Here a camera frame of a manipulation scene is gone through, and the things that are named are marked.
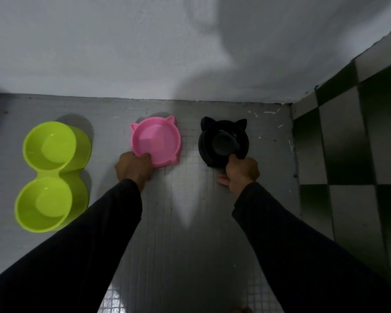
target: black bowl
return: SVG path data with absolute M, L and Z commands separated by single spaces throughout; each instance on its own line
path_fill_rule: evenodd
M 209 167 L 225 168 L 229 156 L 235 154 L 244 159 L 249 149 L 248 136 L 245 133 L 247 120 L 215 121 L 204 117 L 201 120 L 202 133 L 198 139 L 198 151 Z

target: person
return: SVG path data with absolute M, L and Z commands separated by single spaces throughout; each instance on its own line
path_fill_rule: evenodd
M 116 186 L 0 274 L 0 312 L 98 310 L 141 220 L 151 156 L 124 153 L 115 170 Z M 391 312 L 387 282 L 292 215 L 255 182 L 258 177 L 255 160 L 231 155 L 218 182 L 238 197 L 232 215 L 284 311 Z

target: yellow-green bowl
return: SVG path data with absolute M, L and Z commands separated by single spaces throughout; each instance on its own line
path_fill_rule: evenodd
M 37 171 L 18 195 L 15 215 L 28 231 L 58 230 L 88 205 L 79 172 L 91 155 L 91 142 L 80 129 L 60 122 L 42 123 L 23 142 L 23 157 Z

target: pink bowl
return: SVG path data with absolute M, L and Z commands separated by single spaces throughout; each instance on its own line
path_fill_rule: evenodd
M 131 144 L 137 156 L 150 153 L 155 168 L 180 162 L 182 140 L 175 117 L 171 115 L 167 118 L 147 118 L 139 124 L 130 124 L 130 128 Z

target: gray floor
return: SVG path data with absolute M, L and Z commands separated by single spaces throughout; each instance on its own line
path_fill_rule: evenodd
M 178 120 L 181 162 L 157 169 L 145 188 L 142 221 L 100 311 L 227 312 L 231 305 L 282 311 L 231 217 L 235 197 L 216 184 L 218 172 L 202 162 L 197 141 L 203 116 L 247 118 L 249 156 L 259 162 L 259 181 L 299 215 L 286 105 L 0 95 L 0 272 L 52 235 L 23 230 L 13 214 L 18 192 L 35 177 L 22 156 L 26 134 L 39 123 L 61 120 L 90 136 L 93 153 L 82 177 L 92 203 L 116 183 L 113 166 L 130 150 L 129 124 L 157 112 Z

